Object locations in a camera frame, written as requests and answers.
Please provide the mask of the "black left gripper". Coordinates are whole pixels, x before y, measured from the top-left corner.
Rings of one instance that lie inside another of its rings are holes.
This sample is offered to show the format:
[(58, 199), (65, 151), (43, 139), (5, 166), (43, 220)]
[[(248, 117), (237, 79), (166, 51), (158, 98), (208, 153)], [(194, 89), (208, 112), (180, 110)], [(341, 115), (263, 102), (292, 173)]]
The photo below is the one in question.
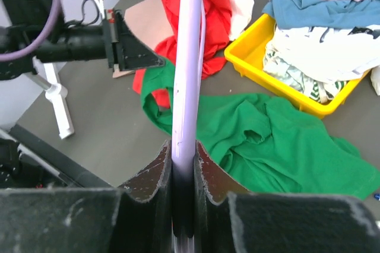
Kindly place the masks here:
[(1, 27), (1, 80), (36, 74), (42, 63), (107, 59), (120, 71), (163, 67), (165, 60), (140, 41), (114, 10), (116, 42), (109, 22), (65, 21), (61, 0), (1, 0), (11, 25)]

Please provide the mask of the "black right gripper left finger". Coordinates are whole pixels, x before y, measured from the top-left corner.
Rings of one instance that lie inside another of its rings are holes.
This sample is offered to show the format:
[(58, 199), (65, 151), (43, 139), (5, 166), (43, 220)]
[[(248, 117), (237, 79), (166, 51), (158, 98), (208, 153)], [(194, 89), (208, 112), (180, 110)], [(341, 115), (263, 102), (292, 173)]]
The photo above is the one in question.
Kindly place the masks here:
[(172, 251), (170, 141), (156, 158), (119, 186), (122, 195), (112, 234), (113, 252)]

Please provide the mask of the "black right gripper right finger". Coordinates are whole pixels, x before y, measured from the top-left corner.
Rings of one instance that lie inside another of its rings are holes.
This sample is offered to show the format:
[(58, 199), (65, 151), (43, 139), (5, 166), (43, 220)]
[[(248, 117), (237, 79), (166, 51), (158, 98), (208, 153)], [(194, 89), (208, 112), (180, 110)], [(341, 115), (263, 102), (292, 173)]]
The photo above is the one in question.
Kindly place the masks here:
[(247, 194), (196, 142), (194, 232), (196, 252), (235, 252), (227, 194)]

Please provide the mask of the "lavender plastic hanger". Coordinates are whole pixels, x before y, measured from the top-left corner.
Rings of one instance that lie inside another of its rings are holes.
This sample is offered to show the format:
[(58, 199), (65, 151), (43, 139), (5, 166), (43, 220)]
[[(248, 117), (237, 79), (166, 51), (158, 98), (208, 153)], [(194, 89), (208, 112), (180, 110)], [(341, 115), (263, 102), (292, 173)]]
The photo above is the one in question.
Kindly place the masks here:
[(195, 251), (194, 157), (205, 27), (203, 0), (180, 0), (171, 154), (175, 252)]

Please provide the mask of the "green tank top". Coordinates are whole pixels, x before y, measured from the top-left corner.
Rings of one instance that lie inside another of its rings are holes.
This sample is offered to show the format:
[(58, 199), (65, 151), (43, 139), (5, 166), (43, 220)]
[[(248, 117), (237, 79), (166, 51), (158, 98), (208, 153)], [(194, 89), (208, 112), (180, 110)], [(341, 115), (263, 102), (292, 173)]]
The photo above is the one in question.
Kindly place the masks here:
[(337, 194), (361, 200), (379, 188), (379, 170), (347, 140), (331, 136), (317, 117), (288, 100), (261, 93), (191, 94), (196, 115), (185, 117), (185, 90), (175, 66), (146, 70), (141, 107), (172, 138), (173, 160), (185, 174), (200, 142), (212, 161), (259, 193)]

